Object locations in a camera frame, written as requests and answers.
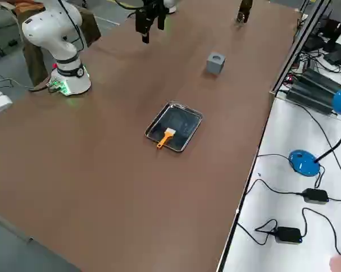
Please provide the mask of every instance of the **floor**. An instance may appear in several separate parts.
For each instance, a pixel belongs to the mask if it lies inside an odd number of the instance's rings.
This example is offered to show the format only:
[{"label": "floor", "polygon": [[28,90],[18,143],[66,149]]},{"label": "floor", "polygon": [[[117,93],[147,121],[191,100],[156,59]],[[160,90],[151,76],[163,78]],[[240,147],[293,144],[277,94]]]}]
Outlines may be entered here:
[{"label": "floor", "polygon": [[[124,22],[129,11],[123,10],[111,0],[87,0],[89,9],[95,14],[96,21],[102,35],[110,34],[111,29]],[[122,0],[132,6],[141,6],[141,0]],[[81,5],[81,0],[69,0],[69,2]],[[298,8],[303,0],[272,0],[283,5]],[[68,35],[69,40],[76,39],[75,33]],[[8,46],[10,40],[16,40],[16,46]],[[7,11],[0,10],[0,47],[6,56],[0,58],[0,75],[5,78],[13,78],[20,84],[32,86],[27,73],[25,59],[22,54],[22,44],[17,25]],[[44,60],[47,69],[50,69],[53,60],[46,51]],[[27,93],[25,87],[18,85],[9,86],[9,82],[0,83],[0,91],[9,95],[15,102]],[[72,272],[79,271],[73,265],[67,263],[60,256],[49,251],[37,241],[25,242],[0,224],[0,272]]]}]

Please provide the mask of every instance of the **gray block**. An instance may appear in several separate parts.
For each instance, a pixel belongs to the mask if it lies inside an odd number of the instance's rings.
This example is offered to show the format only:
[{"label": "gray block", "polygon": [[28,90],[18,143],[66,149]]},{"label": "gray block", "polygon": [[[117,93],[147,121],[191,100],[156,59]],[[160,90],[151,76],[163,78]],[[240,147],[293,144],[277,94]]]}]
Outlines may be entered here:
[{"label": "gray block", "polygon": [[207,72],[212,74],[220,74],[225,64],[225,56],[218,53],[211,53],[207,59]]}]

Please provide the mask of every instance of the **white table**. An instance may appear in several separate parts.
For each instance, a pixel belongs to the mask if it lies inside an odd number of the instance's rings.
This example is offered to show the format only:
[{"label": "white table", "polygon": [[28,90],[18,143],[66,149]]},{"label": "white table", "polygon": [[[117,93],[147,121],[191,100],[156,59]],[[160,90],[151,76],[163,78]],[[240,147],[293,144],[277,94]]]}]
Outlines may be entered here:
[{"label": "white table", "polygon": [[[341,120],[324,116],[308,109],[324,128],[331,144],[341,137]],[[327,141],[318,125],[300,107],[282,99],[276,99],[259,155],[277,153],[288,156],[292,150],[305,149],[318,156],[329,149]],[[336,155],[341,163],[341,146]],[[341,171],[331,154],[321,161],[326,168],[320,189],[329,197],[341,199]],[[302,192],[313,188],[315,177],[304,177],[294,172],[288,161],[278,156],[257,158],[251,174],[249,187],[256,179],[263,179],[270,187],[283,192]],[[280,195],[269,191],[261,182],[257,183],[246,196],[239,222],[258,241],[266,235],[254,232],[269,219],[277,219],[279,226],[296,227],[305,232],[301,215],[303,207],[309,207],[327,216],[338,235],[341,251],[341,203],[326,205],[305,203],[296,195]],[[308,235],[300,245],[278,244],[273,236],[266,245],[260,246],[237,227],[224,267],[224,272],[329,272],[329,260],[336,256],[334,237],[328,222],[310,211],[305,211]]]}]

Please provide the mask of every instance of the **metal tray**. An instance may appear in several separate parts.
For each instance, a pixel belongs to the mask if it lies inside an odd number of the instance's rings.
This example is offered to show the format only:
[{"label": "metal tray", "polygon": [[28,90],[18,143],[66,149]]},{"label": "metal tray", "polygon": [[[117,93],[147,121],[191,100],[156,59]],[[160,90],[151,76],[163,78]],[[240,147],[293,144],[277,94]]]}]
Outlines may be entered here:
[{"label": "metal tray", "polygon": [[176,130],[173,138],[164,146],[182,152],[202,122],[203,115],[177,102],[169,102],[146,129],[145,135],[152,141],[159,142],[167,128]]}]

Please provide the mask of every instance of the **brush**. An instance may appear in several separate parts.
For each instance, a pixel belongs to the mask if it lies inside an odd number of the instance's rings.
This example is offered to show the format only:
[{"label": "brush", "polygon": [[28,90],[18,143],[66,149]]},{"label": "brush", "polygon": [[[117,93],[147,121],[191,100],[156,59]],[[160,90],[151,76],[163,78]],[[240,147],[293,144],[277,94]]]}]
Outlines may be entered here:
[{"label": "brush", "polygon": [[158,149],[161,149],[163,147],[163,145],[165,144],[165,142],[168,140],[168,139],[171,139],[174,134],[175,134],[175,130],[174,129],[170,129],[169,127],[165,130],[164,132],[164,137],[162,138],[162,140],[158,143]]}]

